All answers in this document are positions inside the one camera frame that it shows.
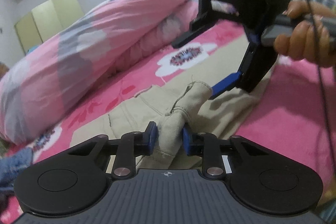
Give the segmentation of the person's right hand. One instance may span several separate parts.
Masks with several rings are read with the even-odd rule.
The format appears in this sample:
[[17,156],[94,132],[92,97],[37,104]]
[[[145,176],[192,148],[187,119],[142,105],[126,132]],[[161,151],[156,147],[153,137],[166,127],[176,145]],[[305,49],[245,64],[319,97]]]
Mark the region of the person's right hand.
[[313,64],[319,64],[323,68],[335,66],[335,54],[330,53],[329,38],[330,34],[323,26],[323,17],[334,18],[335,12],[328,7],[311,2],[314,13],[314,21],[319,37],[319,57],[315,57],[314,49],[314,27],[311,23],[303,21],[293,30],[291,36],[280,34],[274,41],[274,49],[277,53],[288,56],[293,60],[307,60]]

